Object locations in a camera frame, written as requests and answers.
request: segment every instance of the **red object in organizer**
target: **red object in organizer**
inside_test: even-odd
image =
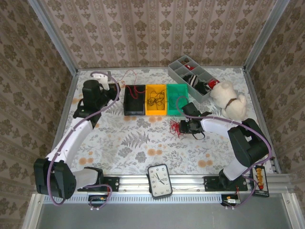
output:
[[[185,67],[187,67],[187,69],[190,70],[190,71],[194,69],[194,67],[191,67],[191,66],[189,66],[187,64],[185,65]]]
[[[218,80],[211,80],[211,81],[208,83],[208,85],[209,85],[209,87],[210,87],[211,89],[213,89],[213,87],[214,87],[216,84],[218,84],[218,83],[219,83]]]

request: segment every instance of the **black cable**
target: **black cable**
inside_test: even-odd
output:
[[[200,140],[203,140],[203,139],[205,139],[205,134],[204,134],[202,131],[201,131],[201,133],[203,134],[203,138],[200,139]],[[196,140],[199,140],[197,137],[195,137],[194,133],[192,133],[192,135],[193,135],[193,137],[194,137]]]
[[[78,104],[77,104],[77,108],[80,108],[80,106],[81,106],[81,103],[82,103],[82,101],[83,101],[84,99],[82,98],[79,102],[78,102]]]
[[[152,93],[155,92],[156,93],[156,96],[155,97],[152,97]],[[157,110],[159,110],[158,106],[161,106],[163,104],[163,109],[165,109],[165,104],[164,102],[162,102],[165,98],[165,94],[164,94],[164,90],[162,90],[160,93],[157,93],[156,91],[152,91],[150,93],[150,98],[147,100],[147,104],[149,106],[153,106],[156,104],[156,107],[157,107]]]

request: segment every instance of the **black tray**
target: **black tray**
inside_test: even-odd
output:
[[[124,95],[124,115],[125,116],[133,116],[133,115],[145,115],[145,93],[136,93],[134,91],[135,85],[127,85],[125,87],[125,95]],[[138,92],[145,91],[145,85],[136,85],[136,90]]]

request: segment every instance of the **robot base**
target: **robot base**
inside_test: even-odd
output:
[[[219,176],[203,177],[204,188],[207,192],[232,191],[235,192],[238,187],[239,191],[248,191],[245,178],[239,176],[237,179],[230,181],[220,171]]]
[[[104,177],[103,170],[100,168],[85,167],[89,169],[96,170],[98,172],[98,178],[95,184],[101,185],[106,184],[110,185],[113,192],[118,192],[120,187],[120,178],[119,177]],[[83,187],[78,189],[79,192],[107,192],[107,187]]]

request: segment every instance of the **aluminum frame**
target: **aluminum frame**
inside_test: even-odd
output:
[[[67,204],[89,204],[89,194],[73,195],[66,200]],[[60,202],[61,199],[55,197],[55,201]],[[45,204],[52,204],[49,196],[44,198]],[[174,194],[170,197],[154,199],[151,194],[117,194],[113,193],[107,204],[220,204],[222,203],[221,194]]]
[[[273,148],[273,144],[272,144],[272,141],[271,141],[271,137],[269,135],[269,131],[268,131],[265,119],[264,119],[264,115],[263,115],[261,106],[259,105],[259,101],[258,101],[256,92],[255,92],[255,89],[254,89],[254,85],[253,85],[252,80],[251,80],[249,70],[243,69],[243,72],[244,72],[244,78],[245,78],[246,83],[247,83],[247,87],[249,89],[249,94],[250,94],[250,97],[251,97],[251,100],[252,100],[252,103],[253,103],[254,111],[256,113],[258,124],[259,124],[263,134],[267,138],[268,142],[271,143],[270,145],[271,145],[272,155],[275,157],[274,158],[274,166],[275,166],[276,171],[278,173],[282,173],[280,165],[279,165],[277,157],[276,157],[275,149]]]
[[[76,66],[73,63],[73,60],[70,58],[67,50],[65,49],[62,41],[54,29],[49,17],[47,16],[46,12],[42,7],[41,1],[38,0],[29,0],[29,4],[32,6],[33,10],[37,14],[39,20],[41,21],[44,29],[48,33],[49,37],[51,38],[53,44],[55,45],[57,51],[59,52],[60,56],[62,57],[63,61],[65,62],[66,66],[68,67],[69,71],[71,72],[72,76],[75,76],[77,73]]]
[[[292,228],[305,228],[305,220],[295,193],[283,193],[282,196]]]
[[[260,34],[258,35],[245,63],[244,66],[247,70],[251,70],[259,54],[263,50],[265,44],[267,43],[273,29],[275,28],[277,22],[280,20],[286,6],[290,0],[278,0],[274,4],[268,19],[266,20]]]
[[[65,105],[63,107],[61,119],[60,119],[58,129],[56,132],[56,136],[54,138],[54,142],[52,145],[52,149],[54,149],[56,147],[56,145],[60,142],[60,140],[63,136],[66,122],[67,122],[67,119],[69,116],[69,110],[70,110],[73,96],[74,96],[74,93],[76,90],[78,78],[79,78],[79,73],[76,73],[75,76],[72,78],[69,92],[67,95],[67,99],[66,99]],[[43,204],[43,199],[44,199],[44,195],[37,194],[37,193],[32,194],[27,213],[24,217],[22,229],[35,229],[36,228],[38,219],[39,219],[39,215],[40,215],[40,210],[41,210],[41,207]]]
[[[149,184],[146,175],[106,175],[107,177],[119,177],[119,194],[149,194]],[[204,189],[203,177],[208,175],[170,175],[173,193],[175,194],[231,194],[229,191],[210,192]],[[267,174],[269,193],[290,193],[293,186],[290,183],[288,174]],[[247,180],[248,191],[241,193],[250,193],[252,186]]]
[[[219,69],[228,69],[228,68],[243,68],[241,65],[232,65],[232,66],[202,66],[204,69],[208,68],[219,68]],[[78,71],[109,71],[109,70],[144,70],[144,69],[164,69],[166,66],[161,67],[122,67],[122,68],[80,68]]]

